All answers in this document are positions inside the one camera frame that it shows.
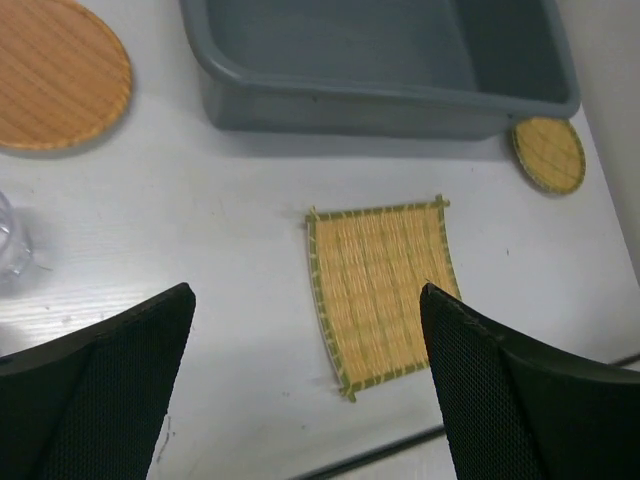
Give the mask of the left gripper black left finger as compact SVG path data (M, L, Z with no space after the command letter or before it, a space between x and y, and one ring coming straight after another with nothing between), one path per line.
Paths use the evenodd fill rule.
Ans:
M195 306L181 283L2 357L2 478L145 478Z

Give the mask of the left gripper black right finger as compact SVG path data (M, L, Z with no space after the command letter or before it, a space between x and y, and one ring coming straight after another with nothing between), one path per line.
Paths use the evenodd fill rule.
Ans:
M547 345L433 284L420 314L457 478L638 478L638 372Z

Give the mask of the square woven bamboo mat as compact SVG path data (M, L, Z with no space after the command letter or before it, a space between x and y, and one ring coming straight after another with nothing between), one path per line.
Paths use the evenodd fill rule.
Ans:
M312 294L340 382L358 392L426 369L419 299L433 283L459 298L442 196L306 215Z

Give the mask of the round green-rimmed bamboo mat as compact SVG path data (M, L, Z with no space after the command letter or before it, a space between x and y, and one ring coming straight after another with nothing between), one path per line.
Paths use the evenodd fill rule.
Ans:
M569 195L581 187L586 155L569 120L534 117L517 124L511 138L524 172L542 190Z

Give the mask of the round orange woven plate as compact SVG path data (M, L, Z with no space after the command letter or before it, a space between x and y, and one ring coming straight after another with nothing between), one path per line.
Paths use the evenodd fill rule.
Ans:
M77 1L1 4L1 145L74 147L126 112L133 68L110 27Z

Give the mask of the grey plastic bin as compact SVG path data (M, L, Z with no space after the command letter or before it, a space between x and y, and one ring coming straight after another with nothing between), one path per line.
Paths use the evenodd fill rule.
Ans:
M484 140L571 118L579 86L553 1L184 1L222 130Z

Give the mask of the clear plastic cup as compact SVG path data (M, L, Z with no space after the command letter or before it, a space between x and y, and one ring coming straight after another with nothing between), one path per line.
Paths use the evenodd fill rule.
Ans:
M34 247L27 218L1 193L1 298L19 295L33 280Z

